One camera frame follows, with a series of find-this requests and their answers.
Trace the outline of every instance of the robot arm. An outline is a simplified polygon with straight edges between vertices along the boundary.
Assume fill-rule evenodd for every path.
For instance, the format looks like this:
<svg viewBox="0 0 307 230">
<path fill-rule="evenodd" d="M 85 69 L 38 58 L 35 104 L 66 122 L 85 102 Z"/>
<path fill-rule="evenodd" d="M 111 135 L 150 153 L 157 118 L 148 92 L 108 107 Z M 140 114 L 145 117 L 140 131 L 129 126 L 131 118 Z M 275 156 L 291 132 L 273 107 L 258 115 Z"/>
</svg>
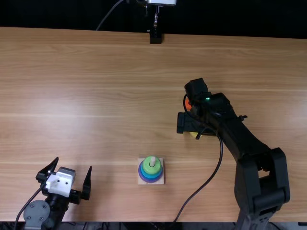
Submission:
<svg viewBox="0 0 307 230">
<path fill-rule="evenodd" d="M 83 190 L 80 192 L 71 189 L 76 175 L 75 170 L 60 167 L 57 172 L 54 172 L 58 161 L 59 158 L 55 158 L 36 176 L 37 181 L 41 184 L 41 191 L 47 198 L 45 201 L 36 200 L 26 205 L 24 209 L 25 230 L 56 230 L 68 210 L 69 203 L 80 204 L 81 199 L 89 200 L 90 198 L 92 167 L 87 172 Z"/>
<path fill-rule="evenodd" d="M 242 123 L 222 93 L 211 94 L 202 78 L 185 85 L 190 112 L 178 114 L 177 133 L 209 127 L 218 134 L 236 161 L 235 197 L 240 207 L 236 229 L 261 230 L 268 219 L 290 199 L 286 157 L 270 149 Z M 258 171 L 269 172 L 259 178 Z"/>
</svg>

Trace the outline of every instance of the wood grain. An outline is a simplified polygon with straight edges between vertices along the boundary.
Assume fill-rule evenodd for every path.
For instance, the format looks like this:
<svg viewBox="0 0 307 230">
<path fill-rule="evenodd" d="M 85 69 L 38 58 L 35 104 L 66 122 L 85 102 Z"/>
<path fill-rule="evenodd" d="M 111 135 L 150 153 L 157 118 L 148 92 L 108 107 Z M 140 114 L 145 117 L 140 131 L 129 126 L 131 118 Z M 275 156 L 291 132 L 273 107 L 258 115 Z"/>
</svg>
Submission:
<svg viewBox="0 0 307 230">
<path fill-rule="evenodd" d="M 12 221 L 38 188 L 38 170 L 59 156 L 81 189 L 93 166 L 90 201 L 71 221 L 172 221 L 212 173 L 218 140 L 176 134 L 184 85 L 204 77 L 246 126 L 286 153 L 291 201 L 272 221 L 307 219 L 307 41 L 0 28 L 0 220 Z M 165 160 L 165 185 L 137 185 L 138 158 Z M 235 162 L 179 221 L 236 221 Z"/>
</svg>

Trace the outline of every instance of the black cable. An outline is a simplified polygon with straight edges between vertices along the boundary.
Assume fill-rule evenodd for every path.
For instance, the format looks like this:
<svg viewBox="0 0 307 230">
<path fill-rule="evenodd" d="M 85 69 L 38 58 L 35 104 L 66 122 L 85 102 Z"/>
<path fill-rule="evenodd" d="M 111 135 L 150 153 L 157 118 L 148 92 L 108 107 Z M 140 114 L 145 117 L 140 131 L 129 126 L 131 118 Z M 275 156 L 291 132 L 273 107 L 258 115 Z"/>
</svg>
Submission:
<svg viewBox="0 0 307 230">
<path fill-rule="evenodd" d="M 15 226 L 14 226 L 14 230 L 17 230 L 17 225 L 18 225 L 18 220 L 22 214 L 22 212 L 25 210 L 25 208 L 31 203 L 31 201 L 37 196 L 37 194 L 43 189 L 43 187 L 45 186 L 45 183 L 41 184 L 40 188 L 33 194 L 33 196 L 31 196 L 31 198 L 27 201 L 27 203 L 22 207 L 22 209 L 19 211 L 17 217 L 16 217 L 16 221 L 15 221 Z"/>
<path fill-rule="evenodd" d="M 281 228 L 279 228 L 276 224 L 270 222 L 272 225 L 274 225 L 278 230 L 282 230 Z"/>
<path fill-rule="evenodd" d="M 62 222 L 62 224 L 70 224 L 72 226 L 76 226 L 76 222 Z"/>
<path fill-rule="evenodd" d="M 109 12 L 105 15 L 105 17 L 101 20 L 101 22 L 99 23 L 99 25 L 97 26 L 96 30 L 99 30 L 99 28 L 101 27 L 102 23 L 104 23 L 104 21 L 106 20 L 106 18 L 110 15 L 110 13 L 121 3 L 123 2 L 123 0 L 119 0 L 117 3 L 114 4 L 114 6 L 112 6 L 112 8 L 109 10 Z"/>
<path fill-rule="evenodd" d="M 209 177 L 209 179 L 201 186 L 199 187 L 199 189 L 197 189 L 187 200 L 186 202 L 184 202 L 183 206 L 181 207 L 180 211 L 178 212 L 178 215 L 176 216 L 176 218 L 174 219 L 174 223 L 178 220 L 181 212 L 183 211 L 184 207 L 187 205 L 187 203 L 201 190 L 203 189 L 212 179 L 213 177 L 216 175 L 217 171 L 219 170 L 220 168 L 220 165 L 221 165 L 221 162 L 222 162 L 222 158 L 223 158 L 223 142 L 222 142 L 222 139 L 219 135 L 217 135 L 217 138 L 219 139 L 220 141 L 220 158 L 219 158 L 219 161 L 215 167 L 215 170 L 214 172 L 212 173 L 212 175 Z"/>
<path fill-rule="evenodd" d="M 84 226 L 83 226 L 83 229 L 82 230 L 84 230 L 85 229 L 85 226 L 87 225 L 87 222 L 84 224 Z"/>
</svg>

